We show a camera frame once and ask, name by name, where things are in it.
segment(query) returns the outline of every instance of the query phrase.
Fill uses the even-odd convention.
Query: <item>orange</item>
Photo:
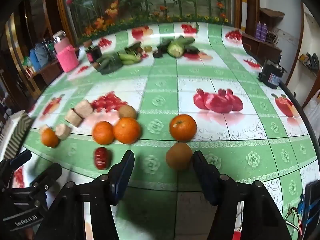
[[[59,138],[51,128],[45,129],[40,135],[41,142],[47,146],[54,148],[59,143]]]
[[[112,143],[115,138],[112,124],[106,121],[96,123],[95,127],[92,129],[92,136],[93,139],[101,145]]]
[[[169,130],[175,140],[185,142],[194,137],[197,124],[190,115],[179,114],[171,120]]]
[[[139,123],[131,118],[124,117],[113,127],[115,138],[124,144],[132,144],[140,137],[141,128]]]

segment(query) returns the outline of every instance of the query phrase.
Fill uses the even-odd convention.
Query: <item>screw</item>
[[[100,177],[99,177],[100,180],[102,181],[105,181],[108,179],[108,175],[107,174],[102,174]]]
[[[255,183],[255,185],[257,187],[262,187],[263,186],[263,184],[262,184],[262,182],[260,180],[256,180],[254,183]]]
[[[40,201],[39,201],[39,200],[36,200],[36,201],[35,201],[35,206],[36,206],[36,207],[40,207],[40,205],[41,205]]]
[[[222,180],[228,180],[228,179],[229,179],[229,176],[226,175],[226,174],[221,174],[221,175],[220,175],[220,179],[222,179]]]
[[[75,185],[75,183],[73,181],[69,181],[66,183],[66,188],[71,188]]]

